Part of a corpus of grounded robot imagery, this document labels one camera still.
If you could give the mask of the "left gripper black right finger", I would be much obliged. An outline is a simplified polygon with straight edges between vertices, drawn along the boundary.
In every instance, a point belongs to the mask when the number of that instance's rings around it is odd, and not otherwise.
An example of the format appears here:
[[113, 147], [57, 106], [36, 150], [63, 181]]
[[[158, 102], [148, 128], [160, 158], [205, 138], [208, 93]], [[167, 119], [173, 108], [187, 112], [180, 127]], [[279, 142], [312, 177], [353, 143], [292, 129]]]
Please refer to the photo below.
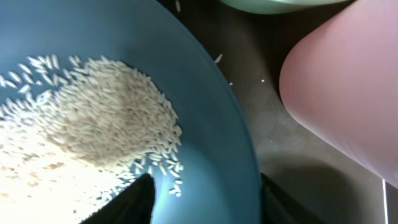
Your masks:
[[325, 224], [261, 173], [263, 224]]

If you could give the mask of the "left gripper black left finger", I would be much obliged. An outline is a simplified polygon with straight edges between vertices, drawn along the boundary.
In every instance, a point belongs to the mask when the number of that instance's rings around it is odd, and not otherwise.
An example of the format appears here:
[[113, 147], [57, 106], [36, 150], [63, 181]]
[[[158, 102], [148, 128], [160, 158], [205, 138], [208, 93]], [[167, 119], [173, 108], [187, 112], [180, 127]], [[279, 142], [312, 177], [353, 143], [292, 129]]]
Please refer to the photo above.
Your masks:
[[154, 204], [154, 178], [143, 174], [82, 224], [150, 224]]

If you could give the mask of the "dark blue plate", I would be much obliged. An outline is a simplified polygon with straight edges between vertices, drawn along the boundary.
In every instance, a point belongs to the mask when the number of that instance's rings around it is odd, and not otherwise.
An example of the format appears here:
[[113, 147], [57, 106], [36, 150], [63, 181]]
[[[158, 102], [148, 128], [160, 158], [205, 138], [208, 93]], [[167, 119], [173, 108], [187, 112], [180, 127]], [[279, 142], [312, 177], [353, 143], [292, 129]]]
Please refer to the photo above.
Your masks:
[[201, 44], [156, 1], [2, 1], [1, 72], [30, 56], [105, 56], [150, 75], [178, 114], [182, 194], [155, 171], [153, 223], [260, 223], [261, 177], [238, 102]]

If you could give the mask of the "pile of rice grains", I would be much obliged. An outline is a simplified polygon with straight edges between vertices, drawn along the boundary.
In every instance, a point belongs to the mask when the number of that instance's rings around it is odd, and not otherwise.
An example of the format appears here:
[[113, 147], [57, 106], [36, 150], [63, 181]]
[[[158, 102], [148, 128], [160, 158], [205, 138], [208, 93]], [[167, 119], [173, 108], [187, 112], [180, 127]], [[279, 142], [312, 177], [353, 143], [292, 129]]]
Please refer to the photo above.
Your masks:
[[142, 174], [172, 175], [182, 129], [151, 77], [101, 57], [58, 74], [55, 55], [1, 80], [1, 222], [81, 223]]

